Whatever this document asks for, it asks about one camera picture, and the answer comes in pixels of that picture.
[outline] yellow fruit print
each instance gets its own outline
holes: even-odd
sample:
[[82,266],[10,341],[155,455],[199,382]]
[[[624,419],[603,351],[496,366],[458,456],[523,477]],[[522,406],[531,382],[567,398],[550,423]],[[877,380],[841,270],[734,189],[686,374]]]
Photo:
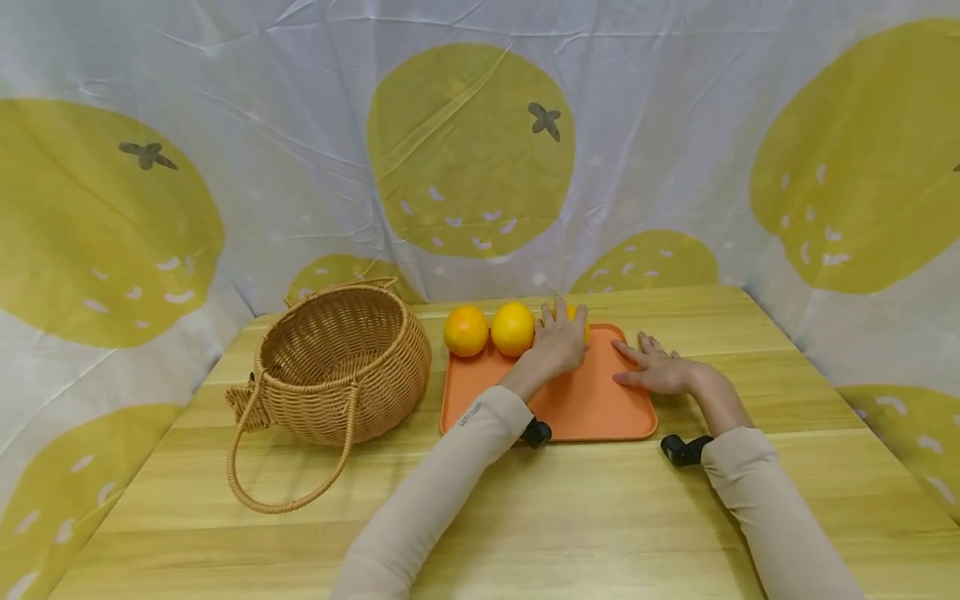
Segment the yellow fruit print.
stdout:
[[455,43],[403,62],[373,94],[367,149],[395,234],[434,254],[508,254],[560,216],[573,115],[559,86],[503,48]]
[[139,346],[202,306],[224,246],[204,180],[159,132],[56,100],[0,101],[0,308]]
[[303,267],[290,284],[287,299],[297,302],[334,285],[385,276],[396,277],[396,284],[391,289],[401,300],[409,304],[423,304],[423,298],[407,282],[397,265],[351,254],[328,254]]
[[960,398],[902,385],[851,385],[837,392],[960,522]]
[[643,231],[604,254],[573,293],[613,292],[717,282],[717,261],[700,240],[669,229]]
[[810,286],[869,294],[960,233],[960,20],[868,37],[783,109],[751,206]]
[[46,598],[180,412],[132,406],[62,434],[24,470],[0,519],[0,598]]

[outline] orange fruit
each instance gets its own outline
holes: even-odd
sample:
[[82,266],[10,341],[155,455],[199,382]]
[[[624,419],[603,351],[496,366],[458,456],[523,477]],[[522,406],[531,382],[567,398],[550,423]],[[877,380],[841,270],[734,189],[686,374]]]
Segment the orange fruit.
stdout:
[[487,347],[490,328],[487,315],[472,304],[458,306],[444,324],[444,344],[450,353],[462,358],[476,356]]
[[[577,305],[576,305],[576,304],[568,304],[568,305],[566,306],[566,317],[567,317],[568,319],[570,319],[571,321],[573,321],[574,319],[577,318]],[[556,306],[553,307],[553,318],[554,318],[554,319],[557,318],[557,307],[556,307]],[[589,344],[589,343],[590,343],[590,325],[589,325],[589,324],[584,324],[584,344]]]
[[534,344],[534,314],[519,302],[504,304],[493,316],[493,345],[505,356],[519,356]]

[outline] plastic tray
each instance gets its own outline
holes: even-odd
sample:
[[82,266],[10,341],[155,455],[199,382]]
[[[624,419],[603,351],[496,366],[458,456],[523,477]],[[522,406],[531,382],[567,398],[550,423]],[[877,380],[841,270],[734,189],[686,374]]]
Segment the plastic tray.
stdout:
[[[554,442],[642,440],[657,431],[657,413],[645,390],[613,381],[616,372],[633,369],[611,345],[625,341],[613,324],[590,324],[587,358],[575,372],[549,383],[530,402],[537,419],[553,431]],[[496,385],[516,360],[500,354],[492,343],[472,358],[450,355],[444,384],[440,431],[445,433],[470,404]]]

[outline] wooden tabletop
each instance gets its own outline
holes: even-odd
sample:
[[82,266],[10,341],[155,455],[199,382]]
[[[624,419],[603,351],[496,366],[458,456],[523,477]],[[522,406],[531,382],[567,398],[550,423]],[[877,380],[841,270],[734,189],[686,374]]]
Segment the wooden tabletop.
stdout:
[[[590,319],[725,372],[871,598],[956,598],[960,529],[743,292],[703,286],[570,296]],[[490,314],[500,302],[482,301]],[[528,299],[539,306],[540,299]],[[358,446],[337,484],[282,516],[243,508],[225,476],[233,416],[276,317],[246,327],[67,572],[55,600],[326,598],[350,542],[438,440],[451,304],[415,307],[433,345],[426,395],[393,432]],[[706,432],[686,400],[655,400],[636,443],[518,448],[492,466],[427,561],[414,598],[762,598],[735,523],[699,468],[657,440]],[[339,451],[279,431],[248,436],[239,473],[259,499],[316,486]]]

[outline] woven rattan basket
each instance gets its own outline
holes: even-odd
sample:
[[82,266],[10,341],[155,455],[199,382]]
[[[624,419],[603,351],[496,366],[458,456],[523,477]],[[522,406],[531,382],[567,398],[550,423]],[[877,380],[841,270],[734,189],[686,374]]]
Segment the woven rattan basket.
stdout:
[[[267,331],[250,381],[227,391],[237,420],[227,480],[244,506],[268,515],[306,506],[340,476],[354,444],[413,410],[430,373],[430,344],[410,308],[387,289],[395,282],[372,279],[314,294]],[[326,481],[286,504],[258,502],[237,480],[240,438],[271,425],[304,442],[343,447]]]

